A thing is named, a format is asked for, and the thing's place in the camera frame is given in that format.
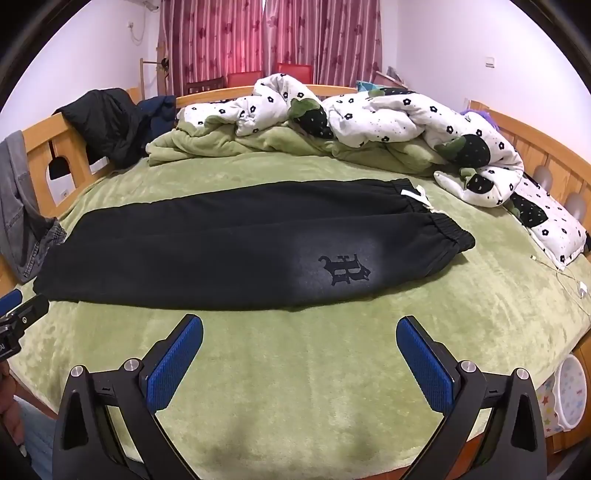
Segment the person's left hand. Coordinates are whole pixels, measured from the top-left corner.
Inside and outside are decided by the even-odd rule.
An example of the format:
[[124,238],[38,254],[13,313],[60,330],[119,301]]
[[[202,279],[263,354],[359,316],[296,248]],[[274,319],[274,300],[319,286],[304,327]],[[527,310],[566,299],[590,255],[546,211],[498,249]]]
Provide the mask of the person's left hand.
[[0,414],[1,424],[6,428],[16,445],[24,442],[24,426],[20,416],[20,407],[15,400],[16,381],[10,374],[6,361],[1,363]]

